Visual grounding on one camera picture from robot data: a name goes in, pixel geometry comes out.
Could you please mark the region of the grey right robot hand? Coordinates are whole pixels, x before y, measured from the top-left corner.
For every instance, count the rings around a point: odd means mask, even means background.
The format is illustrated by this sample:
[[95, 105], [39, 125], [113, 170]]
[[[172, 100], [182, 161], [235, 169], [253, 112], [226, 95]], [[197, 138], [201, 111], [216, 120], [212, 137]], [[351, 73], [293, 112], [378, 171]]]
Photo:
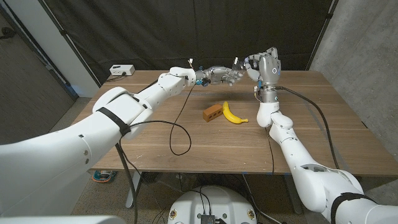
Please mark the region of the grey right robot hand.
[[257, 82], [255, 97], [261, 103], [275, 103], [275, 86], [280, 78], [281, 63], [277, 49], [271, 47], [265, 52], [250, 55], [244, 59], [244, 68], [251, 80]]

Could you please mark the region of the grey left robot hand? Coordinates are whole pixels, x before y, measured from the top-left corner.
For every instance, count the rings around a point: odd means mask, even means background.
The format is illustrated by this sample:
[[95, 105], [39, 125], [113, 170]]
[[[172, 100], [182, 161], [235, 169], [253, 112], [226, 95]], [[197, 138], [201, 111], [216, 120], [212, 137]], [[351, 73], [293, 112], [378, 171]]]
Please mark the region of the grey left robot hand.
[[242, 73], [232, 68], [222, 66], [212, 66], [204, 70], [195, 72], [196, 84], [202, 86], [228, 84], [233, 86], [244, 76]]

